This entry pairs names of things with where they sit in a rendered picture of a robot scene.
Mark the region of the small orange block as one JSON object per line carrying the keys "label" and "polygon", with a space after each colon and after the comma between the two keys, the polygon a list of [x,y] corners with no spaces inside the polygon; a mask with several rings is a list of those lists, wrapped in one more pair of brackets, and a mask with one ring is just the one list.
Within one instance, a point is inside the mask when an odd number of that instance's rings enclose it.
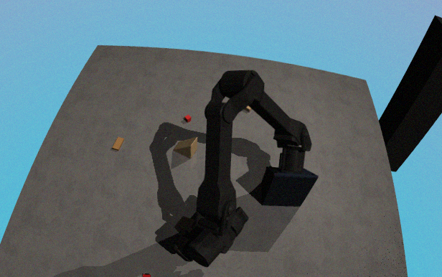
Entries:
{"label": "small orange block", "polygon": [[118,137],[116,139],[116,142],[113,145],[113,149],[116,151],[119,151],[121,145],[123,144],[124,138]]}

